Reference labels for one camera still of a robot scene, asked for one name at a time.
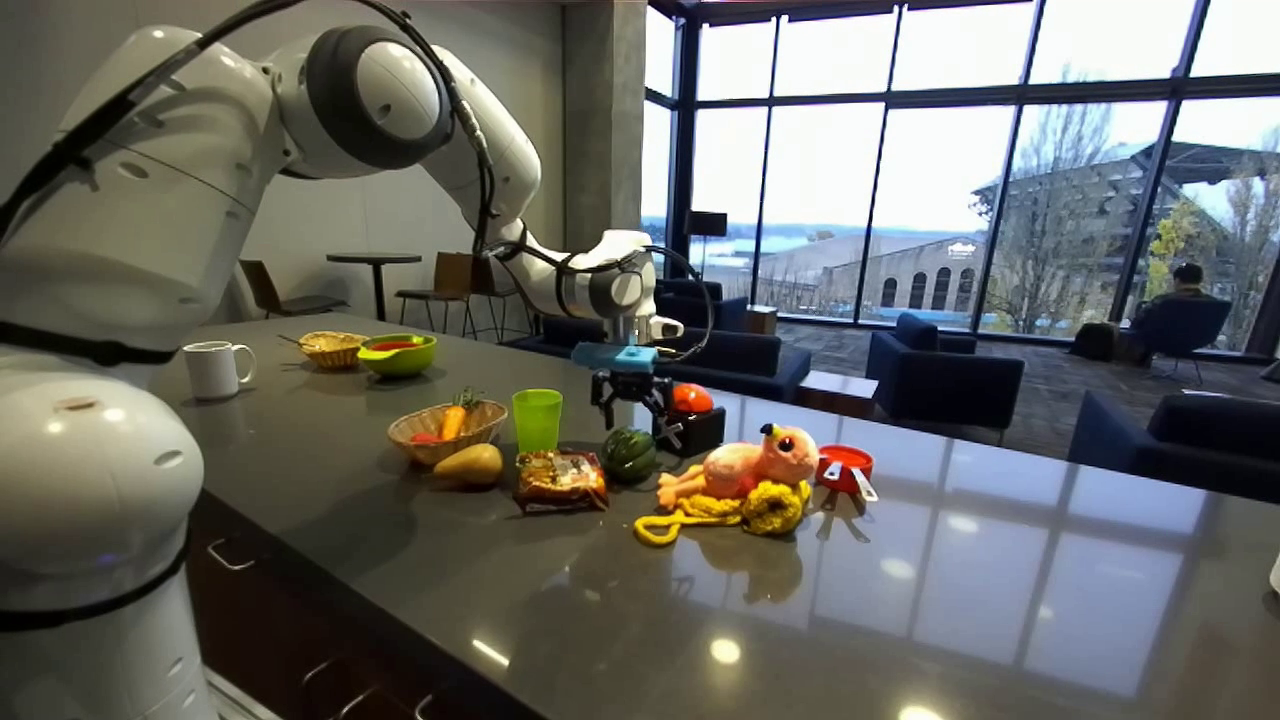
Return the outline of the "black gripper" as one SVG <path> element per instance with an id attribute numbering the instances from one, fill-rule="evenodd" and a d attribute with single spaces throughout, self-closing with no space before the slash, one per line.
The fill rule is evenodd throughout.
<path id="1" fill-rule="evenodd" d="M 661 415 L 670 399 L 670 385 L 653 370 L 596 370 L 594 408 L 605 415 L 605 424 L 616 424 L 620 399 L 646 405 L 653 415 Z"/>

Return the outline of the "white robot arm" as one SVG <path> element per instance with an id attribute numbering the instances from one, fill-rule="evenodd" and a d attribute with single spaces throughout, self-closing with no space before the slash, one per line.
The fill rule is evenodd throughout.
<path id="1" fill-rule="evenodd" d="M 252 22 L 298 0 L 252 0 Z M 385 0 L 260 61 L 233 22 L 133 32 L 0 211 L 0 720 L 222 720 L 190 594 L 205 454 L 148 393 L 235 278 L 272 179 L 428 173 L 526 304 L 650 344 L 653 240 L 526 224 L 542 157 Z"/>

